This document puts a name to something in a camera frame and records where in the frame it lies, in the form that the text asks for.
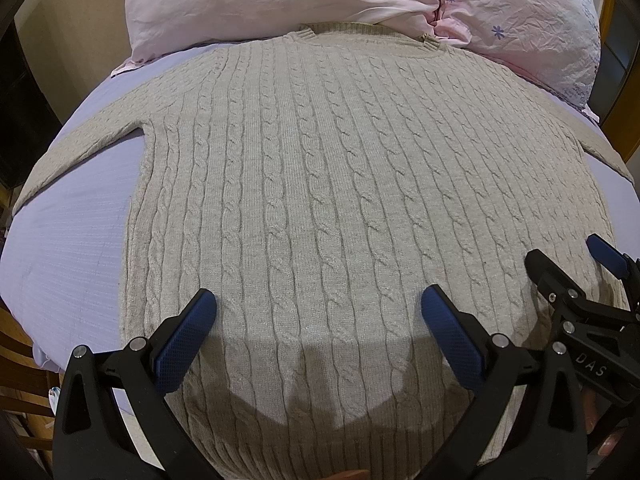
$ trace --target finger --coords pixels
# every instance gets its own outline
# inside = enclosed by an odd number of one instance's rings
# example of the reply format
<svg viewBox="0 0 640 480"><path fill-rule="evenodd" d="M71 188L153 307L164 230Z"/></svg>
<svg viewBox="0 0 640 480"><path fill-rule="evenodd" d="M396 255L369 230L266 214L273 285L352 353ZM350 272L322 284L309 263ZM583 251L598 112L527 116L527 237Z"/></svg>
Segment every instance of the finger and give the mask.
<svg viewBox="0 0 640 480"><path fill-rule="evenodd" d="M367 469L356 469L352 471L343 471L341 473L331 475L322 480L370 480L371 474Z"/></svg>
<svg viewBox="0 0 640 480"><path fill-rule="evenodd" d="M607 456L609 453L613 451L613 448L616 447L616 444L620 441L622 434L625 430L616 430L611 433L607 439L604 441L600 449L598 450L599 456Z"/></svg>
<svg viewBox="0 0 640 480"><path fill-rule="evenodd" d="M587 434L589 434L596 427L599 417L596 409L596 392L587 387L582 389L582 408L584 410L584 425Z"/></svg>

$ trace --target flower print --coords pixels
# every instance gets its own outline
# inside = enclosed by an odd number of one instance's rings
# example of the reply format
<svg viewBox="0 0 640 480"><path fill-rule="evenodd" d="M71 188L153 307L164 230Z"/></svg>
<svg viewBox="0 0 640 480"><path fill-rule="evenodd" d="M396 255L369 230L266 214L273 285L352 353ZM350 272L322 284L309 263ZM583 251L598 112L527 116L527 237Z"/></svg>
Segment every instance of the flower print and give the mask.
<svg viewBox="0 0 640 480"><path fill-rule="evenodd" d="M500 25L494 25L494 28L491 29L491 32L499 40L504 38L504 29Z"/></svg>

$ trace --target beige sweater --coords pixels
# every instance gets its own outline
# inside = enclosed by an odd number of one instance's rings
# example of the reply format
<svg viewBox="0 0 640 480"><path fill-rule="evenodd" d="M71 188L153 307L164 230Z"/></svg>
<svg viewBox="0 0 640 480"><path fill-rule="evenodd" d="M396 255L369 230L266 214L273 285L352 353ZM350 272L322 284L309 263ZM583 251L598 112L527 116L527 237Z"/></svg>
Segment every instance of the beige sweater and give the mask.
<svg viewBox="0 0 640 480"><path fill-rule="evenodd" d="M138 126L122 339L149 336L199 287L216 294L214 330L169 402L228 478L414 475L469 402L420 317L431 283L533 346L548 306L524 269L532 248L623 302L584 243L612 231L583 148L624 172L620 158L474 54L350 24L214 50L54 145L17 208Z"/></svg>

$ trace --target clamp handle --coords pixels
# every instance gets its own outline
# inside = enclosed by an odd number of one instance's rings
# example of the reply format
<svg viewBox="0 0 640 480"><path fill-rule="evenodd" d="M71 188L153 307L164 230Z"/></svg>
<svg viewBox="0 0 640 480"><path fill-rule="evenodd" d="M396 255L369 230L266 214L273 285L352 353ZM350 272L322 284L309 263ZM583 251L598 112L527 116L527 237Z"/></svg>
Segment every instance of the clamp handle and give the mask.
<svg viewBox="0 0 640 480"><path fill-rule="evenodd" d="M165 319L149 338L150 366L158 394L164 396L180 387L217 314L215 295L201 288L178 316Z"/></svg>
<svg viewBox="0 0 640 480"><path fill-rule="evenodd" d="M477 395L484 385L488 333L474 316L460 312L439 285L425 289L421 311L456 379Z"/></svg>
<svg viewBox="0 0 640 480"><path fill-rule="evenodd" d="M592 234L587 238L587 248L593 259L617 279L626 280L629 277L630 273L625 257L597 234Z"/></svg>

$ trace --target sweater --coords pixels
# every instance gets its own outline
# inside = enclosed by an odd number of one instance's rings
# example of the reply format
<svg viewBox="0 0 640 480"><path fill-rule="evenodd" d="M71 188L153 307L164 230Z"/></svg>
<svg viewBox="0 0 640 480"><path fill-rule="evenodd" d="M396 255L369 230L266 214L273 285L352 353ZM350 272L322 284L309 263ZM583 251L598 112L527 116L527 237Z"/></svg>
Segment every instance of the sweater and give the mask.
<svg viewBox="0 0 640 480"><path fill-rule="evenodd" d="M505 67L432 38L334 23L202 54L54 144L16 210L137 127L122 341L215 293L215 326L167 400L226 478L415 475L471 398L420 316L431 283L530 348L550 324L533 248L624 304L585 245L613 236L583 150L628 177L619 156Z"/></svg>

